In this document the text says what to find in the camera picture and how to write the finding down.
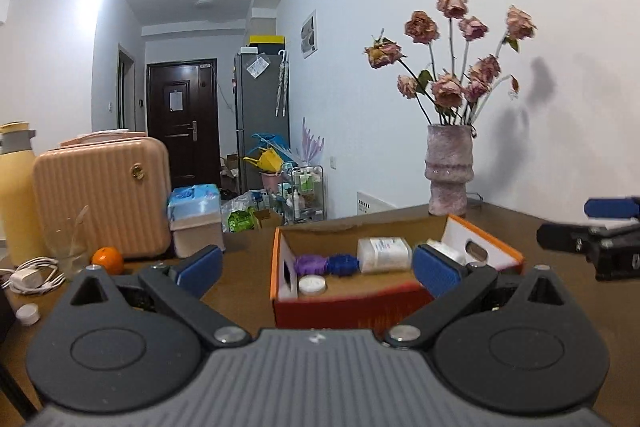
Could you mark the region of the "white medicine bottle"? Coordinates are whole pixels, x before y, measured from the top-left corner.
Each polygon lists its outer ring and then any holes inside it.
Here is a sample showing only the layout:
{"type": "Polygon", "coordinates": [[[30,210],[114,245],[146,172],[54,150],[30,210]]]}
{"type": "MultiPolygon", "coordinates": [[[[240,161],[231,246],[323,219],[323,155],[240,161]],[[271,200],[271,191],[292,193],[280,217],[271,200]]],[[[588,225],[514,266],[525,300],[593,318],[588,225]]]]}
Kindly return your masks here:
{"type": "Polygon", "coordinates": [[[358,241],[357,258],[362,274],[408,271],[412,249],[401,237],[365,237],[358,241]]]}

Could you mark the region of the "blue jar lid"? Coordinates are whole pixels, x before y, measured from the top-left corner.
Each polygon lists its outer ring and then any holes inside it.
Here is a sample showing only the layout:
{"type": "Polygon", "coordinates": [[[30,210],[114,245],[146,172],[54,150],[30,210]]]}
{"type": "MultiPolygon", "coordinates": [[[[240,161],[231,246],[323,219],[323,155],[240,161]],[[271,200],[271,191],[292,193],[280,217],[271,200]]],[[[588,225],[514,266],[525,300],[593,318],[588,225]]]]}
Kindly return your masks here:
{"type": "Polygon", "coordinates": [[[329,257],[326,262],[326,273],[334,277],[351,277],[360,270],[357,257],[348,254],[341,254],[329,257]]]}

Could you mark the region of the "white round jar lid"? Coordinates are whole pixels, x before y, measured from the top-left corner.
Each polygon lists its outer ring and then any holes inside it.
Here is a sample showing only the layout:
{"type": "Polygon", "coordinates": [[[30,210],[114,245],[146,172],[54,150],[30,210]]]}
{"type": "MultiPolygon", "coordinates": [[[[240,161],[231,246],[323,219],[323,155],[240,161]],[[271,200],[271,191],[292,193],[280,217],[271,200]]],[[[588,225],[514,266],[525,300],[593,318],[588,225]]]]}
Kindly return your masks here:
{"type": "Polygon", "coordinates": [[[298,291],[303,296],[318,296],[323,294],[328,288],[326,278],[318,274],[309,274],[299,277],[298,291]]]}

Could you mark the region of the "purple jar lid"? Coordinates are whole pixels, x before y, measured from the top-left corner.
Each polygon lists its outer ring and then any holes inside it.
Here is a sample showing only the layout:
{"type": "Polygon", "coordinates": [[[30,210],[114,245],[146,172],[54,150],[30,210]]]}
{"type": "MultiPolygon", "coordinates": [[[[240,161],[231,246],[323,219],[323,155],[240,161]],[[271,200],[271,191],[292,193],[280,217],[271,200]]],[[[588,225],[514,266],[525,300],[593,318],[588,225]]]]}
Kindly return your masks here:
{"type": "Polygon", "coordinates": [[[301,255],[294,260],[294,270],[299,277],[324,275],[329,259],[320,255],[301,255]]]}

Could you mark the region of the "orange fruit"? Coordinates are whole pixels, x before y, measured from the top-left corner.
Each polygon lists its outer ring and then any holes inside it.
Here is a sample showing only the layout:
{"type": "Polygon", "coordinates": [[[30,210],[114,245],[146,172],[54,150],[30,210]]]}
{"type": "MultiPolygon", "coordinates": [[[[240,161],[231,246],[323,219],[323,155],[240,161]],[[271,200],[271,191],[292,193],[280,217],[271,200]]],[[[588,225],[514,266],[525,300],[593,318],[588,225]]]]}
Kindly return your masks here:
{"type": "Polygon", "coordinates": [[[97,249],[91,257],[93,265],[99,265],[110,275],[120,275],[124,272],[124,257],[115,247],[97,249]]]}

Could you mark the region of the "blue tissue pack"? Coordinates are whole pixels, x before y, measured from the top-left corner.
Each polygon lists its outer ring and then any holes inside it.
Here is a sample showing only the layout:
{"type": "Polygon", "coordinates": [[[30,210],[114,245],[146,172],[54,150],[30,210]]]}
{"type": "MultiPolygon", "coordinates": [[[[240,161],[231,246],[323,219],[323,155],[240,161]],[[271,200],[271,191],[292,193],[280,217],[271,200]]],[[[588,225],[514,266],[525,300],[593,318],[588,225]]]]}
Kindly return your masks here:
{"type": "Polygon", "coordinates": [[[220,193],[215,184],[175,188],[168,199],[167,217],[170,221],[213,216],[219,213],[220,193]]]}

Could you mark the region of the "eyeglasses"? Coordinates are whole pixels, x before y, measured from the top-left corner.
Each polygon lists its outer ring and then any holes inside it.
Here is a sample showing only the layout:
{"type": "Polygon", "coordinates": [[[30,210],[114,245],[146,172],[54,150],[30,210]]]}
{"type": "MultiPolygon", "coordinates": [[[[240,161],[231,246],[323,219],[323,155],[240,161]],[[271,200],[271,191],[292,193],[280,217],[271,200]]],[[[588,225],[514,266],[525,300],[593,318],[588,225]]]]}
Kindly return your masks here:
{"type": "Polygon", "coordinates": [[[466,193],[466,200],[469,207],[482,207],[484,198],[478,193],[466,193]]]}

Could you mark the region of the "orange cardboard box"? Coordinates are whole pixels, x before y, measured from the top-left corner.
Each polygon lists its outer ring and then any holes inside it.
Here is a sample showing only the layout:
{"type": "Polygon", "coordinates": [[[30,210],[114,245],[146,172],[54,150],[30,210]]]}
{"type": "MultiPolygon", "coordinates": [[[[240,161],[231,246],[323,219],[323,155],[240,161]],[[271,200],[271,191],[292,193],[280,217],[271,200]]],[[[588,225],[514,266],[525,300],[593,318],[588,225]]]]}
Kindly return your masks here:
{"type": "Polygon", "coordinates": [[[277,327],[384,332],[446,287],[444,267],[418,253],[421,245],[502,272],[521,272],[525,263],[519,251],[456,216],[280,228],[270,274],[277,327]]]}

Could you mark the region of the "pink ribbed suitcase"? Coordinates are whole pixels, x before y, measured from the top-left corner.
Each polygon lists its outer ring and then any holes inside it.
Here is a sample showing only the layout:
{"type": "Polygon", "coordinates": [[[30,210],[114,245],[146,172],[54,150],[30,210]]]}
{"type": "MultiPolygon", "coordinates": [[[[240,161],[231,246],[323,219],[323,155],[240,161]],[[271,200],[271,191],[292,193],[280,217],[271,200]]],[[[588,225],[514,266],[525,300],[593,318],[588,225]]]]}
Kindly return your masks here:
{"type": "Polygon", "coordinates": [[[36,157],[32,170],[41,228],[73,222],[83,209],[90,249],[125,258],[156,257],[171,242],[166,146],[143,132],[98,131],[36,157]]]}

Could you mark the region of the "pink ribbed vase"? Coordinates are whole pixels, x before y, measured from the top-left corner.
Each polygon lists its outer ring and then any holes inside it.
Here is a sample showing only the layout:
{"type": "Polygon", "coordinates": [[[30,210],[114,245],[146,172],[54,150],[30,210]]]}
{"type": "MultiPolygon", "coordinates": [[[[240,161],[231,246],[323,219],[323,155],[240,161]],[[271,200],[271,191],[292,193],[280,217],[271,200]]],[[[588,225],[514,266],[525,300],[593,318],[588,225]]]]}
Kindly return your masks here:
{"type": "Polygon", "coordinates": [[[431,183],[428,202],[431,215],[463,216],[466,213],[466,184],[474,178],[469,126],[431,124],[428,127],[424,176],[431,183]]]}

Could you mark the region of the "clear glass cup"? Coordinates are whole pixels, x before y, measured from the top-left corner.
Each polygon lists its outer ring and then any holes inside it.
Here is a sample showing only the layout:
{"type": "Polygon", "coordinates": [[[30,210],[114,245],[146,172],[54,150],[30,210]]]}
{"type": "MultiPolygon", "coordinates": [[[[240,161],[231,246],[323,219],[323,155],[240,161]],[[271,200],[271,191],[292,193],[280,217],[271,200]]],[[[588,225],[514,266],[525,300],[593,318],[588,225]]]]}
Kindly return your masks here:
{"type": "Polygon", "coordinates": [[[88,213],[89,206],[85,205],[75,218],[66,218],[46,231],[47,247],[67,282],[88,265],[89,247],[85,231],[88,213]]]}

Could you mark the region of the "yellow watering can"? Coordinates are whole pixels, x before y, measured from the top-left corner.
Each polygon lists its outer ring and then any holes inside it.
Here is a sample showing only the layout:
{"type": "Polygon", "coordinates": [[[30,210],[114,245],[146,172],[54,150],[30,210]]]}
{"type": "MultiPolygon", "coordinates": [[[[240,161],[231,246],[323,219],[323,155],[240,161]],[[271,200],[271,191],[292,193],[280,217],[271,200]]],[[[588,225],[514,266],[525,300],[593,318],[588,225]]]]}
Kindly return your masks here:
{"type": "Polygon", "coordinates": [[[282,170],[283,159],[274,148],[261,147],[259,150],[262,152],[259,157],[244,156],[243,160],[263,172],[278,173],[282,170]]]}

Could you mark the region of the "small white cap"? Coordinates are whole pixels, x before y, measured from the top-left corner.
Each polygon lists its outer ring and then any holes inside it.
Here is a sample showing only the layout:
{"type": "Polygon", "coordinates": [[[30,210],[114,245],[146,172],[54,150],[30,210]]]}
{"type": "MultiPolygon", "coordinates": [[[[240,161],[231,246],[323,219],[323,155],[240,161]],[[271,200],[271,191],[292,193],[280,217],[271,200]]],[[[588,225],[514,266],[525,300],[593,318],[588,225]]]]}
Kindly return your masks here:
{"type": "Polygon", "coordinates": [[[26,303],[15,311],[15,317],[23,326],[35,325],[40,320],[39,307],[35,303],[26,303]]]}

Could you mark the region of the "grey refrigerator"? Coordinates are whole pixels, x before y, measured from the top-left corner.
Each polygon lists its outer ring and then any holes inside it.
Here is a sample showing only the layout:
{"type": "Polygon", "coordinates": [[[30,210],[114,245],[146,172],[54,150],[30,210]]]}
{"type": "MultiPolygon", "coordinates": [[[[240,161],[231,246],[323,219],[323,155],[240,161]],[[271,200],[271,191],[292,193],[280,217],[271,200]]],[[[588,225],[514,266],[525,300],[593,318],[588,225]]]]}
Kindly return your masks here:
{"type": "Polygon", "coordinates": [[[259,170],[244,160],[258,157],[255,134],[277,134],[290,144],[288,116],[276,116],[281,54],[236,54],[234,58],[235,138],[239,156],[239,192],[262,188],[259,170]]]}

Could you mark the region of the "yellow box on fridge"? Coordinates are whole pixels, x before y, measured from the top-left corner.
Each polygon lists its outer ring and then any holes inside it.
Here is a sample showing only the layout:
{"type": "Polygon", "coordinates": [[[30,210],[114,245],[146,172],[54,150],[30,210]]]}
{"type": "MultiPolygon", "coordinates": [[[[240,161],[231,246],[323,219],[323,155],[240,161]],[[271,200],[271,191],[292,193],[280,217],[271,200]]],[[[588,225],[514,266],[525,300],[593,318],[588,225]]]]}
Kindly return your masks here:
{"type": "Polygon", "coordinates": [[[248,37],[250,46],[284,46],[285,38],[278,35],[251,35],[248,37]]]}

